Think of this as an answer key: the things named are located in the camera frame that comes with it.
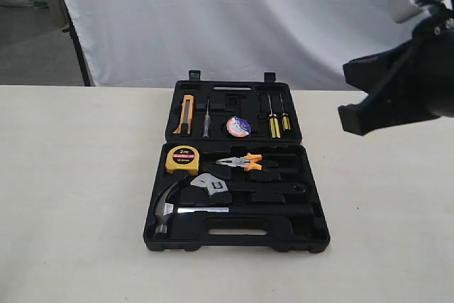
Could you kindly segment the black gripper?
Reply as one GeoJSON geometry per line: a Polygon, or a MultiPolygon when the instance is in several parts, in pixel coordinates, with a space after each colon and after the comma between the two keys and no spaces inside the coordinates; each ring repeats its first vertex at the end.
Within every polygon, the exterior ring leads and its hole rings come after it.
{"type": "Polygon", "coordinates": [[[343,66],[346,82],[367,96],[338,107],[343,130],[358,136],[453,116],[453,20],[427,18],[411,39],[343,66]]]}

